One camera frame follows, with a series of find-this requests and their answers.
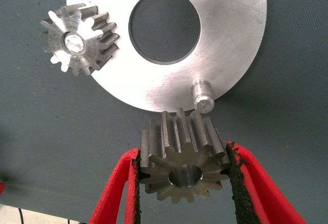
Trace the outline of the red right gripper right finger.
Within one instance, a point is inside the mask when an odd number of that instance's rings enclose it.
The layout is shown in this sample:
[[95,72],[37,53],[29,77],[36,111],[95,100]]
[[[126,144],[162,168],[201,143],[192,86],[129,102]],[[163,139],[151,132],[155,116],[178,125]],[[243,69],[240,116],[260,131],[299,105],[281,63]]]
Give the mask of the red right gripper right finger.
[[226,151],[238,223],[305,223],[247,148],[229,141]]

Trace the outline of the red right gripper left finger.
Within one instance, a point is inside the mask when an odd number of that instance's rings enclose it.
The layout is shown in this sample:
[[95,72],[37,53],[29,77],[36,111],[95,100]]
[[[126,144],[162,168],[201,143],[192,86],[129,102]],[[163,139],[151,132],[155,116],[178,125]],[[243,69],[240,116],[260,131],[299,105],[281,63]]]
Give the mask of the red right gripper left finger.
[[90,217],[89,223],[116,223],[121,196],[127,185],[124,223],[140,223],[140,149],[124,153],[116,164]]

